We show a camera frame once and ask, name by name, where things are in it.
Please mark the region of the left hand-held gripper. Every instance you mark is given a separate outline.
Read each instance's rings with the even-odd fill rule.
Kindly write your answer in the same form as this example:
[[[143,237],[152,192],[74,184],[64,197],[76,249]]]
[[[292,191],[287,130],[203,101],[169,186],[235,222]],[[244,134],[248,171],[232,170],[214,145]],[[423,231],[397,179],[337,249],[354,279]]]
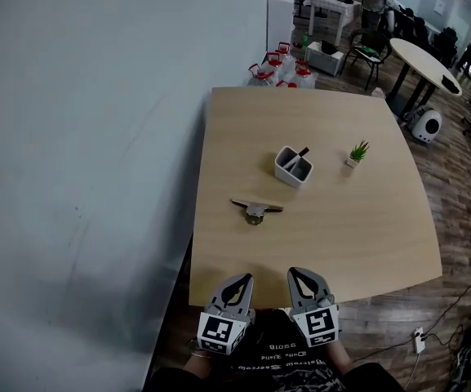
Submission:
[[[226,356],[235,351],[255,322],[255,311],[250,309],[253,287],[253,276],[245,273],[228,278],[215,289],[199,318],[200,350]]]

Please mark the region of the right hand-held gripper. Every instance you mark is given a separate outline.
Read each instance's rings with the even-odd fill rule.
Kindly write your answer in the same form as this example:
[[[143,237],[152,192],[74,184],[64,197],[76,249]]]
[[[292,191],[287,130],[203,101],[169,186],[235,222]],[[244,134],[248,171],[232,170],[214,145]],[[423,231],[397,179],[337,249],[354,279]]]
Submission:
[[[337,341],[339,308],[331,305],[331,290],[324,277],[305,268],[291,267],[287,281],[292,309],[310,310],[292,316],[307,346],[314,348]]]

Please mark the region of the person's right forearm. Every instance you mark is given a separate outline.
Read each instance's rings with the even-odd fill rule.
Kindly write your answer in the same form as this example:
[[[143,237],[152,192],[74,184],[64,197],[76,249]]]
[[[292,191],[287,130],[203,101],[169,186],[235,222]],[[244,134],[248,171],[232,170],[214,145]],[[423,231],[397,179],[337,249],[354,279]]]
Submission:
[[[340,340],[333,341],[326,345],[326,353],[332,365],[344,375],[353,369],[353,360]]]

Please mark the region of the person's left forearm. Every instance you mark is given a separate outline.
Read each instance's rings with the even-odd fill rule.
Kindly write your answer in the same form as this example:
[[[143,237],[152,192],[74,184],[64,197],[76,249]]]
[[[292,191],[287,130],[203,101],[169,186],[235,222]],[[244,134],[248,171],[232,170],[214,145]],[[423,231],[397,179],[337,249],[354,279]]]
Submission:
[[[194,374],[200,379],[206,379],[211,374],[213,359],[214,355],[208,351],[192,350],[183,369],[186,372]]]

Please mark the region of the person's black printed shirt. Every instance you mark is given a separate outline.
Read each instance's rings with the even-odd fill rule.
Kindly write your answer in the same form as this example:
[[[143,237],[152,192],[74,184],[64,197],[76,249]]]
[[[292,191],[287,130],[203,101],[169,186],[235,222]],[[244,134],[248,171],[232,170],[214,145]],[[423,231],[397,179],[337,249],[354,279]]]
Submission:
[[[212,354],[208,378],[161,367],[143,392],[405,392],[378,363],[353,363],[340,374],[326,345],[309,348],[283,310],[259,311],[231,355]]]

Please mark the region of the white pen holder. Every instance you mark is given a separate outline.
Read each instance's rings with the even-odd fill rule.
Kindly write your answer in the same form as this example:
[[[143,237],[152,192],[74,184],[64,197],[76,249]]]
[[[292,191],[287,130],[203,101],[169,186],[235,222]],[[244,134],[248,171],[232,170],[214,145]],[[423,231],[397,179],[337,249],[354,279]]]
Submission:
[[[290,146],[284,146],[274,160],[275,177],[295,189],[305,184],[313,171],[313,164],[305,157],[307,154],[295,165],[292,172],[283,168],[299,152],[294,151]]]

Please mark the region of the black marker pen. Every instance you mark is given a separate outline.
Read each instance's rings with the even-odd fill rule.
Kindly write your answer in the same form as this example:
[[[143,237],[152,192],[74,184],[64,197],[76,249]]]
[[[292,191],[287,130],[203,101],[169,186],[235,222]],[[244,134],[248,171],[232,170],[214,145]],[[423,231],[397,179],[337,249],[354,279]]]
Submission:
[[[292,172],[295,165],[309,152],[309,148],[305,147],[298,154],[296,154],[292,159],[290,159],[283,168],[289,172]]]

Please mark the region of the small potted green plant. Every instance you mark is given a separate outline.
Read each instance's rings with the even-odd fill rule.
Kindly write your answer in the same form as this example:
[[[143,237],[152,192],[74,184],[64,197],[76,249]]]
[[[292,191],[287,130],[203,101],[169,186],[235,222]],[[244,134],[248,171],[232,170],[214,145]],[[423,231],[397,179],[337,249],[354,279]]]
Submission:
[[[346,159],[346,164],[351,168],[355,168],[365,158],[368,150],[369,143],[365,140],[362,140],[360,144],[355,145],[354,148],[350,151],[349,156]]]

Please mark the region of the white pet carrier backpack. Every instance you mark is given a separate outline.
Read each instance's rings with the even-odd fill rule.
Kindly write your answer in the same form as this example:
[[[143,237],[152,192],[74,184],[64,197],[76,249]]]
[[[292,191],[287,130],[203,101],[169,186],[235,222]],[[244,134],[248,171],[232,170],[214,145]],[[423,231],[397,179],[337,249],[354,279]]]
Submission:
[[[442,127],[442,115],[427,105],[422,105],[406,115],[407,129],[419,142],[431,143]]]

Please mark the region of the white storage box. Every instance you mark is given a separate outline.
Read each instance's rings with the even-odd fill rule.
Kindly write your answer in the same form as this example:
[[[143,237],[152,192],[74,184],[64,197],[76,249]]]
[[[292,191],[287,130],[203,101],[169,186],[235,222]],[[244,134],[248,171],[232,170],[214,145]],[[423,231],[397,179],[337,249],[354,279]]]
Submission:
[[[344,53],[335,51],[327,54],[322,51],[320,42],[312,42],[306,48],[304,60],[308,66],[335,77],[341,71]]]

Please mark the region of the round white meeting table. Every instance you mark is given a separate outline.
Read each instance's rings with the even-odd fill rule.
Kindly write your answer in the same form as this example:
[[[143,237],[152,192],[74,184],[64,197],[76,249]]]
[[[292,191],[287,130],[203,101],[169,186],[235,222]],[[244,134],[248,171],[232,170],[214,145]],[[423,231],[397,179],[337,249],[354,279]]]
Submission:
[[[462,89],[455,76],[439,60],[434,58],[424,49],[400,38],[391,38],[389,41],[393,52],[403,61],[403,66],[398,79],[393,85],[391,92],[386,96],[386,103],[397,118],[402,116],[416,106],[420,107],[428,103],[434,92],[438,89],[453,97],[461,97]],[[414,70],[419,74],[420,80],[406,99],[398,93],[402,88],[407,74]],[[458,94],[449,92],[442,85],[442,76],[446,75],[460,90]]]

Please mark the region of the black mesh chair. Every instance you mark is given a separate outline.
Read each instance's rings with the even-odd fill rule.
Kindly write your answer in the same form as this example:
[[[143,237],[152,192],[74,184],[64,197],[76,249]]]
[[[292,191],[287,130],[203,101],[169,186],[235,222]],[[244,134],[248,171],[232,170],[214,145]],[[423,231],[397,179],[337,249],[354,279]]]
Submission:
[[[367,46],[379,52],[378,55],[368,54],[359,49],[360,46]],[[377,30],[369,29],[356,29],[349,35],[349,50],[344,56],[344,61],[340,74],[344,72],[346,63],[349,57],[352,57],[351,65],[354,65],[357,60],[362,60],[370,69],[370,73],[364,87],[367,91],[372,78],[378,80],[380,66],[391,56],[393,50],[389,43],[389,38]]]

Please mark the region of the white water dispenser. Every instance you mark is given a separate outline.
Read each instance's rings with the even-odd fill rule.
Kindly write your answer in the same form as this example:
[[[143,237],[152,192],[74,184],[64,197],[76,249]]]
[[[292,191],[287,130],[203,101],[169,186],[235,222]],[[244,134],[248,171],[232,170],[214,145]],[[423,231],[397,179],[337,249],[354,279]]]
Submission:
[[[267,51],[276,51],[280,42],[291,42],[295,0],[268,0]]]

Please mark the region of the table with white cloth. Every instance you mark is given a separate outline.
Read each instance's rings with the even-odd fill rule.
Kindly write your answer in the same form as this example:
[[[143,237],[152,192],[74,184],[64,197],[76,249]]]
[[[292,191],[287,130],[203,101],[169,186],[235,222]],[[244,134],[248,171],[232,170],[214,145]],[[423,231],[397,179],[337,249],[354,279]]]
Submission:
[[[350,23],[356,15],[360,13],[362,4],[351,0],[351,3],[341,2],[339,0],[304,0],[303,5],[310,7],[309,13],[309,35],[313,34],[315,10],[321,8],[327,11],[333,11],[340,15],[340,20],[344,23],[337,29],[342,31],[345,25]]]

